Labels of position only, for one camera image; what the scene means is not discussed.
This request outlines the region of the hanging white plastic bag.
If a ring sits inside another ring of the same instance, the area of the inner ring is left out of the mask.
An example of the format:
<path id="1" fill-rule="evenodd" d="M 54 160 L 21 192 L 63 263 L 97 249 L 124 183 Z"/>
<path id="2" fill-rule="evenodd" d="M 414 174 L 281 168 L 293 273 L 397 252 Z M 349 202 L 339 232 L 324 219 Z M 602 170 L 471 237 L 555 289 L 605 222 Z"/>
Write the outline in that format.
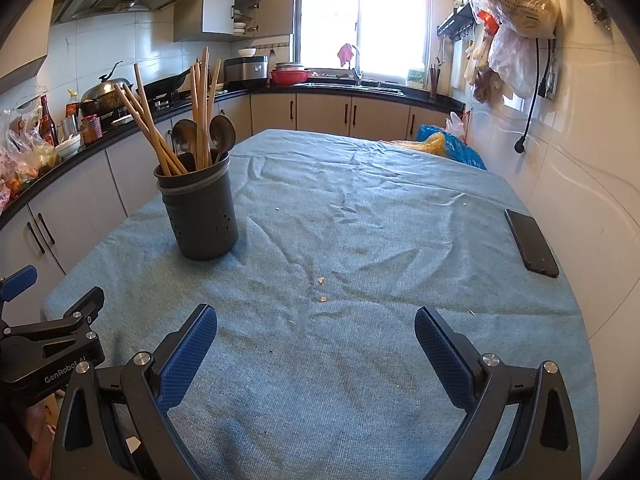
<path id="1" fill-rule="evenodd" d="M 475 13 L 490 15 L 498 28 L 488 50 L 488 67 L 521 99 L 530 99 L 541 77 L 537 48 L 555 38 L 560 15 L 554 0 L 470 0 Z"/>

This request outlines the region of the yellow plastic bag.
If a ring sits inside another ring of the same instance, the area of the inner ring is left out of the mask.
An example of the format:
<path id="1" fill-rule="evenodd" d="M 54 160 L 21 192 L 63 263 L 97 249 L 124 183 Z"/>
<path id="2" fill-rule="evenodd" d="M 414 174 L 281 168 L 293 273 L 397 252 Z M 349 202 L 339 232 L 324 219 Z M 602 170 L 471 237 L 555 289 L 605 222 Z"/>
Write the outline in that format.
<path id="1" fill-rule="evenodd" d="M 388 141 L 388 144 L 397 146 L 398 148 L 405 148 L 406 150 L 431 154 L 440 157 L 448 157 L 446 149 L 446 136 L 445 133 L 441 131 L 431 134 L 426 140 L 423 141 L 393 140 Z"/>

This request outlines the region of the blue towel table cloth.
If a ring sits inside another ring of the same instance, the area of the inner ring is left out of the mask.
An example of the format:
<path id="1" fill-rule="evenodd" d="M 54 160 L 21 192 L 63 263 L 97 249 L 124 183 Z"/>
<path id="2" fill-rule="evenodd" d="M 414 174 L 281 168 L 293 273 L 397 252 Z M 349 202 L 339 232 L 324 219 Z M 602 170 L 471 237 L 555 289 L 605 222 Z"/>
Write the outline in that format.
<path id="1" fill-rule="evenodd" d="M 107 365 L 154 349 L 194 308 L 217 336 L 169 416 L 209 479 L 421 479 L 462 421 L 416 340 L 435 307 L 508 364 L 559 365 L 585 472 L 596 372 L 565 276 L 526 269 L 503 178 L 398 146 L 270 130 L 238 144 L 239 237 L 183 257 L 161 200 L 107 235 L 50 293 L 58 318 L 90 288 Z"/>

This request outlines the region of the wooden chopstick lone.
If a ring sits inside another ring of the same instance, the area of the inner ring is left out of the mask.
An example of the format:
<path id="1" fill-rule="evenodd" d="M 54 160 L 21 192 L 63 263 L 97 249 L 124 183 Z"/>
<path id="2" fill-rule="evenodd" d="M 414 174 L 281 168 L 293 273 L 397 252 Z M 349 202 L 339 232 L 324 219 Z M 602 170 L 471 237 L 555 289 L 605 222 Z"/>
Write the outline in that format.
<path id="1" fill-rule="evenodd" d="M 160 146 L 160 140 L 157 139 L 156 133 L 150 133 L 148 124 L 145 120 L 140 116 L 137 109 L 134 107 L 134 104 L 131 103 L 130 99 L 127 98 L 126 93 L 122 90 L 121 86 L 115 86 L 114 90 L 118 95 L 119 99 L 122 101 L 122 104 L 125 105 L 129 114 L 132 118 L 134 118 L 134 122 L 143 133 L 145 139 L 151 144 L 157 161 L 160 164 L 160 172 L 164 176 L 172 176 L 171 172 L 171 164 L 168 162 L 165 150 Z"/>

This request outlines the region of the dark sauce bottle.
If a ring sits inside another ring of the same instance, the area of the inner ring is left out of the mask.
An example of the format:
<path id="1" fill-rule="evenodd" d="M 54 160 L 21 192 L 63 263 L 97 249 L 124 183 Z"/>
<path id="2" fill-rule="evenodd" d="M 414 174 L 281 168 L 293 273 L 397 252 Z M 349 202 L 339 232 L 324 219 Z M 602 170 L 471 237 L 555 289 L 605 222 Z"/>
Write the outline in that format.
<path id="1" fill-rule="evenodd" d="M 45 94 L 40 96 L 41 118 L 39 122 L 39 134 L 52 146 L 58 145 L 58 135 L 56 134 L 55 122 L 49 110 L 48 98 Z"/>

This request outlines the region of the black wok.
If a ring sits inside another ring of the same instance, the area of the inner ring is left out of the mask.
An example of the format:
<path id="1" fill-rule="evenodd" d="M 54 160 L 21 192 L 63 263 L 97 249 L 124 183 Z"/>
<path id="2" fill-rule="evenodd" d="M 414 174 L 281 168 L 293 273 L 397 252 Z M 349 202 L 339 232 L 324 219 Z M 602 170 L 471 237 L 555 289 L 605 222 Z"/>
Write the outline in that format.
<path id="1" fill-rule="evenodd" d="M 152 100 L 158 98 L 159 96 L 164 96 L 165 94 L 177 92 L 186 80 L 186 76 L 188 76 L 189 74 L 190 70 L 185 70 L 178 75 L 165 77 L 156 81 L 149 82 L 148 84 L 144 84 L 143 88 L 146 99 Z"/>

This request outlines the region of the black smartphone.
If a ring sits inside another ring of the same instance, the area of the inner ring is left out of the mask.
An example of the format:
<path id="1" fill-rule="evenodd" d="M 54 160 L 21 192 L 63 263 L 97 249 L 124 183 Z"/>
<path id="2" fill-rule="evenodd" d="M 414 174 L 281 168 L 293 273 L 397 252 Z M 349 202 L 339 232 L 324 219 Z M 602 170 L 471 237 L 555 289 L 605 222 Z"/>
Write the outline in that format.
<path id="1" fill-rule="evenodd" d="M 560 274 L 558 264 L 536 220 L 511 209 L 506 209 L 504 215 L 526 269 L 557 278 Z"/>

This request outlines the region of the dark grey utensil holder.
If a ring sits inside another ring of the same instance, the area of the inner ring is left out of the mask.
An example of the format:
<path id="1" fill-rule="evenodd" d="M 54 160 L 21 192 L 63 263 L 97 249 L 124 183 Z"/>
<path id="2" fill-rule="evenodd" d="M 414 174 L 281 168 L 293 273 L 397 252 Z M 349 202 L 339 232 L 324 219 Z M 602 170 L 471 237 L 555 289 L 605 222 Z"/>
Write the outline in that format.
<path id="1" fill-rule="evenodd" d="M 179 160 L 194 169 L 190 153 Z M 160 166 L 153 170 L 178 248 L 188 259 L 219 258 L 238 240 L 229 169 L 227 153 L 215 165 L 182 176 L 165 176 Z"/>

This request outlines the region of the red basin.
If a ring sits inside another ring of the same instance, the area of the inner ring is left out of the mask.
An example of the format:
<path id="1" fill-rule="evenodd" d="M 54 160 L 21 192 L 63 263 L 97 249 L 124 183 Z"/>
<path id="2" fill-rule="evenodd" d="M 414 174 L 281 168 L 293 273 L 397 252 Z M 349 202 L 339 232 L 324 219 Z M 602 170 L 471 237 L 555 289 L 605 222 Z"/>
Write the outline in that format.
<path id="1" fill-rule="evenodd" d="M 279 87 L 304 84 L 310 76 L 308 70 L 284 70 L 276 68 L 271 72 L 271 83 Z"/>

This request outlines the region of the window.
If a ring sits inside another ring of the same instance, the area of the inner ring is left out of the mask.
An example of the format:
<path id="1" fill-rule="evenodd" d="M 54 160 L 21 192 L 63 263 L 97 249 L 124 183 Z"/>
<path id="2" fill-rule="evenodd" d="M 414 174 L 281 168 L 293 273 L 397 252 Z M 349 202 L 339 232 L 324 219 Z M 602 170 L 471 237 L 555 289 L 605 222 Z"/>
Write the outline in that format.
<path id="1" fill-rule="evenodd" d="M 341 68 L 343 44 L 360 49 L 363 78 L 406 82 L 428 51 L 428 0 L 296 0 L 294 53 L 309 68 Z"/>

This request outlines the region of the steel spoon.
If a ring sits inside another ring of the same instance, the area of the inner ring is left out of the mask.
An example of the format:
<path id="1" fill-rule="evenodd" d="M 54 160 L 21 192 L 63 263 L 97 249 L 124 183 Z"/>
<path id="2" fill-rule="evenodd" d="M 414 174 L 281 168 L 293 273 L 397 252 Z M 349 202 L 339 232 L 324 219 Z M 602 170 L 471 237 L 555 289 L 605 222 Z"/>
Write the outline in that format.
<path id="1" fill-rule="evenodd" d="M 232 121 L 226 115 L 215 115 L 209 123 L 209 137 L 215 143 L 216 162 L 219 162 L 235 144 L 235 128 Z"/>
<path id="2" fill-rule="evenodd" d="M 196 154 L 198 146 L 198 126 L 192 119 L 178 120 L 171 129 L 171 140 L 185 153 Z"/>

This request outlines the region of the white bowl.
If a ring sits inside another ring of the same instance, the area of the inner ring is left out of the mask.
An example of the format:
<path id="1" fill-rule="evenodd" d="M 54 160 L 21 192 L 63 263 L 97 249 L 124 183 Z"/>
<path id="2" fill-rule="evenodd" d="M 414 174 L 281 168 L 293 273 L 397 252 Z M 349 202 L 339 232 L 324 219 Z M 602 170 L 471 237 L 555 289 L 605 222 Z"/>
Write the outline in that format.
<path id="1" fill-rule="evenodd" d="M 66 159 L 75 155 L 81 148 L 81 136 L 70 136 L 65 141 L 61 142 L 55 147 L 55 153 L 60 159 Z"/>

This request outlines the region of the red lid jar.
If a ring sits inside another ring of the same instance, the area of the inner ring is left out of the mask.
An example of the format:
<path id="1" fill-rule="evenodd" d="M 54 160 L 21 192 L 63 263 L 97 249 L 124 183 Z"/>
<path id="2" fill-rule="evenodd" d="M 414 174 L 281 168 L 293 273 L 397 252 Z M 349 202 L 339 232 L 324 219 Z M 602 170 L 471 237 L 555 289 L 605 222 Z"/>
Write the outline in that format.
<path id="1" fill-rule="evenodd" d="M 80 136 L 81 143 L 85 146 L 102 138 L 101 122 L 98 115 L 92 114 L 81 118 Z"/>

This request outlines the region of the kitchen faucet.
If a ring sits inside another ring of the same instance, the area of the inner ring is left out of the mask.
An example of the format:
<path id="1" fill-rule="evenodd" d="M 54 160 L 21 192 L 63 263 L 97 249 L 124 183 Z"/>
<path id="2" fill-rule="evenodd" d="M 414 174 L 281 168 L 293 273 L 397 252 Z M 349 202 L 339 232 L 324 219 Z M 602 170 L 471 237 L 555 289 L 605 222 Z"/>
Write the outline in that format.
<path id="1" fill-rule="evenodd" d="M 354 74 L 356 85 L 361 84 L 362 70 L 360 67 L 360 49 L 354 44 L 343 44 L 337 52 L 341 68 L 347 66 Z"/>

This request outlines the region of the wooden chopstick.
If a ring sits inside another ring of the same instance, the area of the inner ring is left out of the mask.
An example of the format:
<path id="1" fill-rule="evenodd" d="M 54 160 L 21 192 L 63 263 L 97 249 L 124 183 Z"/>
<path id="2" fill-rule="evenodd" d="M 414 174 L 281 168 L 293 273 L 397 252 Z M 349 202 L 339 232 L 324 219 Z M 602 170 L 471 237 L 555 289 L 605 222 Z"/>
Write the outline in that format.
<path id="1" fill-rule="evenodd" d="M 155 127 L 151 113 L 147 113 L 144 110 L 142 104 L 138 101 L 134 92 L 126 85 L 122 84 L 122 90 L 118 90 L 120 100 L 125 104 L 127 110 L 134 122 L 138 125 L 142 131 L 146 140 L 150 142 L 158 163 L 160 164 L 160 170 L 163 171 L 165 176 L 182 176 L 186 174 L 186 167 L 180 162 L 178 156 L 168 146 L 164 137 Z"/>
<path id="2" fill-rule="evenodd" d="M 136 75 L 138 95 L 140 96 L 140 103 L 144 114 L 145 125 L 149 129 L 149 135 L 154 146 L 154 150 L 156 151 L 156 156 L 158 158 L 158 162 L 160 163 L 160 168 L 162 168 L 164 176 L 171 176 L 171 166 L 169 165 L 166 151 L 160 143 L 160 137 L 158 136 L 155 124 L 153 122 L 151 110 L 149 108 L 148 101 L 146 100 L 143 88 L 143 80 L 141 77 L 140 68 L 137 63 L 134 63 L 134 74 Z"/>
<path id="3" fill-rule="evenodd" d="M 203 77 L 202 61 L 197 60 L 194 65 L 194 78 L 196 83 L 196 97 L 198 98 L 198 110 L 196 111 L 196 140 L 198 141 L 198 169 L 205 168 L 206 155 L 204 146 L 204 105 L 206 101 L 206 79 Z"/>
<path id="4" fill-rule="evenodd" d="M 190 68 L 191 75 L 191 102 L 192 102 L 192 120 L 198 126 L 198 146 L 194 155 L 195 167 L 197 170 L 203 168 L 202 152 L 201 152 L 201 129 L 200 129 L 200 62 L 195 61 Z"/>
<path id="5" fill-rule="evenodd" d="M 201 168 L 205 169 L 208 166 L 208 147 L 205 139 L 205 123 L 207 117 L 207 92 L 208 92 L 208 61 L 209 50 L 205 47 L 202 52 L 201 58 L 201 88 L 200 88 L 200 118 L 198 118 L 198 137 L 200 138 L 200 156 L 201 156 Z"/>
<path id="6" fill-rule="evenodd" d="M 220 58 L 218 58 L 218 60 L 216 61 L 212 69 L 212 72 L 210 73 L 212 75 L 212 81 L 210 82 L 209 92 L 208 92 L 207 115 L 205 119 L 206 128 L 209 128 L 210 121 L 214 116 L 215 96 L 216 96 L 216 89 L 217 89 L 221 67 L 222 67 L 222 61 Z"/>

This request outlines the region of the blue plastic bag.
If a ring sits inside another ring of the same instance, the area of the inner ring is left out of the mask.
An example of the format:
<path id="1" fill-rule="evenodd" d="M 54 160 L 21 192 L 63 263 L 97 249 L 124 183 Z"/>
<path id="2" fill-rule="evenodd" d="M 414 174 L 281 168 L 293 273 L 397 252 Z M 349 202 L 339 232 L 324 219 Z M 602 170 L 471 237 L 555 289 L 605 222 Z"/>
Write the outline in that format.
<path id="1" fill-rule="evenodd" d="M 486 170 L 484 160 L 477 151 L 473 150 L 453 134 L 441 128 L 422 125 L 416 132 L 416 140 L 427 146 L 431 154 L 446 157 L 462 164 Z"/>

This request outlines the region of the steel pot with lid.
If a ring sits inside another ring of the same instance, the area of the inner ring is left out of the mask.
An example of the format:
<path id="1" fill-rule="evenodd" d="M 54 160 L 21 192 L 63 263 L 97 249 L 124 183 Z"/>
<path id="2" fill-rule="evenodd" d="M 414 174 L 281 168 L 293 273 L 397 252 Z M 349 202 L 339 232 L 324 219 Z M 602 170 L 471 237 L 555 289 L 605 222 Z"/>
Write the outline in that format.
<path id="1" fill-rule="evenodd" d="M 125 77 L 114 76 L 115 70 L 120 64 L 122 61 L 116 62 L 108 74 L 99 76 L 98 84 L 84 93 L 79 103 L 82 116 L 102 117 L 122 107 L 122 101 L 119 99 L 116 88 L 123 84 L 127 86 L 131 86 L 131 84 Z"/>

